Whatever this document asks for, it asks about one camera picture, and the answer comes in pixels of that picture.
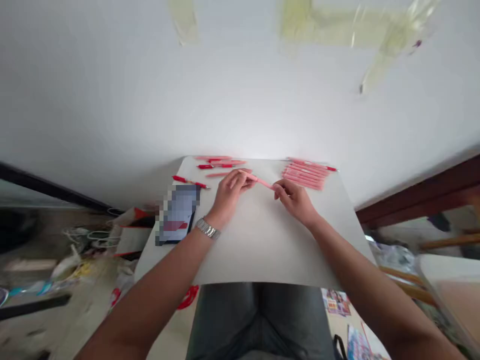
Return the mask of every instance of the hand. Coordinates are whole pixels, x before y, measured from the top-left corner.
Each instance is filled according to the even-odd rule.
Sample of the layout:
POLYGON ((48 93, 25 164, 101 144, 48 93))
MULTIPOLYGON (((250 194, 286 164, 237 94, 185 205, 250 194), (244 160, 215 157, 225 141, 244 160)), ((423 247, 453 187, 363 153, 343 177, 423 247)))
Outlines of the hand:
POLYGON ((233 217, 237 202, 241 194, 253 188, 255 182, 245 175, 252 170, 242 168, 231 171, 218 184, 215 202, 210 212, 205 216, 205 221, 215 229, 221 230, 233 217))
POLYGON ((295 219, 307 228, 315 224, 321 217, 310 201, 307 191, 287 179, 273 184, 274 199, 280 198, 281 203, 295 219))

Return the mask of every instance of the pen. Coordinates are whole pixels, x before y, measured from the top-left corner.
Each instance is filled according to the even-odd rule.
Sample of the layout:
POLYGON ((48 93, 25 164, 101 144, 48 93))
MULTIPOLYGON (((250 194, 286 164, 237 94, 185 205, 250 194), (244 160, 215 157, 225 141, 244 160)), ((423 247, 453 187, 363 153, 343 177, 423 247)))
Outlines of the pen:
POLYGON ((236 167, 237 165, 234 164, 216 164, 216 163, 211 163, 211 164, 205 164, 205 165, 197 165, 196 167, 199 169, 213 169, 213 168, 233 168, 236 167))
POLYGON ((230 160, 231 156, 195 156, 197 160, 230 160))
POLYGON ((320 168, 320 169, 327 169, 327 170, 330 170, 330 171, 338 171, 334 167, 326 166, 326 165, 320 165, 320 164, 317 164, 316 162, 312 162, 312 161, 302 160, 302 159, 295 158, 295 157, 289 157, 288 159, 293 161, 296 164, 307 165, 307 166, 312 167, 312 168, 320 168))
POLYGON ((322 190, 323 187, 324 187, 323 181, 322 182, 311 182, 311 181, 307 181, 307 180, 299 178, 299 177, 288 175, 286 173, 283 174, 283 177, 285 179, 296 182, 297 184, 300 184, 300 185, 303 185, 303 186, 306 186, 306 187, 309 187, 309 188, 312 188, 312 189, 316 189, 316 190, 322 190))
POLYGON ((226 176, 230 174, 229 172, 216 172, 216 173, 213 173, 213 174, 208 174, 208 175, 205 175, 206 178, 216 178, 216 177, 223 177, 223 176, 226 176))
POLYGON ((247 162, 246 161, 242 161, 242 160, 208 160, 208 163, 209 164, 224 164, 224 165, 240 165, 240 164, 246 164, 247 162))
POLYGON ((312 175, 316 175, 319 178, 326 178, 329 175, 329 172, 325 169, 318 168, 318 167, 310 167, 306 165, 299 165, 297 163, 291 163, 290 165, 287 166, 287 168, 301 171, 304 173, 309 173, 312 175))
POLYGON ((199 186, 201 188, 204 188, 204 189, 210 189, 210 187, 208 187, 205 184, 202 184, 201 182, 193 182, 193 181, 187 180, 186 178, 181 177, 181 176, 173 175, 172 178, 173 178, 173 180, 179 181, 181 183, 193 184, 193 185, 197 185, 197 186, 199 186))
POLYGON ((303 171, 295 170, 291 167, 286 167, 285 170, 283 171, 283 173, 295 176, 297 178, 306 178, 307 180, 310 180, 310 181, 323 181, 323 180, 325 180, 324 176, 320 176, 320 175, 310 173, 310 172, 303 172, 303 171))
POLYGON ((263 186, 269 188, 270 190, 273 190, 273 186, 270 185, 268 182, 266 181, 263 181, 261 178, 258 178, 256 177, 255 175, 252 175, 251 173, 249 172, 246 172, 246 171, 243 171, 243 170, 240 170, 242 173, 244 173, 246 175, 247 178, 249 179, 252 179, 254 182, 257 182, 259 184, 262 184, 263 186))

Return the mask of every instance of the jeans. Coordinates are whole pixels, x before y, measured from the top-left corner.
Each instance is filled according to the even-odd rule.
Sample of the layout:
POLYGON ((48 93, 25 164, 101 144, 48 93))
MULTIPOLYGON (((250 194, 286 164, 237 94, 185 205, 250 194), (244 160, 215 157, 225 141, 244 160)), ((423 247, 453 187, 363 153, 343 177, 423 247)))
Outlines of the jeans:
POLYGON ((203 285, 186 360, 238 359, 251 350, 334 359, 322 290, 279 283, 203 285))

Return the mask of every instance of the silver watch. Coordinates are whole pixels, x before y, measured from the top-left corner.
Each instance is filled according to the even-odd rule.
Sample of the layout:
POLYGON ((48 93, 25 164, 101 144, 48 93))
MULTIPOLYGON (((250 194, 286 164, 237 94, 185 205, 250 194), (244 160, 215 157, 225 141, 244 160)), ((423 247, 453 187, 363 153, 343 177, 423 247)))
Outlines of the silver watch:
POLYGON ((204 233, 213 240, 217 240, 221 234, 220 230, 217 230, 216 228, 207 224, 203 217, 198 219, 198 221, 196 222, 196 227, 199 228, 202 233, 204 233))

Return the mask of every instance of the table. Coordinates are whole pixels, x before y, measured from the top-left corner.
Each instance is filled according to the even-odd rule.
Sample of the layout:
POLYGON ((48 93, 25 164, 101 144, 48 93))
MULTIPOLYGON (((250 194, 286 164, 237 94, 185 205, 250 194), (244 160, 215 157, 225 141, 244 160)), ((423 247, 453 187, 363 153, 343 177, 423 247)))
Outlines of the table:
MULTIPOLYGON (((279 180, 288 164, 283 160, 246 161, 244 167, 252 169, 254 175, 269 183, 279 180)), ((187 156, 177 172, 180 177, 212 187, 211 190, 201 190, 194 222, 210 210, 218 183, 222 180, 205 175, 228 170, 197 168, 204 163, 187 156)), ((323 191, 306 190, 318 213, 375 264, 340 173, 332 172, 328 176, 323 191)), ((136 267, 136 281, 174 246, 155 246, 155 231, 158 229, 157 222, 136 267)), ((240 197, 235 216, 212 246, 194 280, 197 285, 228 282, 275 282, 341 290, 312 235, 287 213, 279 200, 274 201, 274 192, 261 184, 256 184, 240 197)))

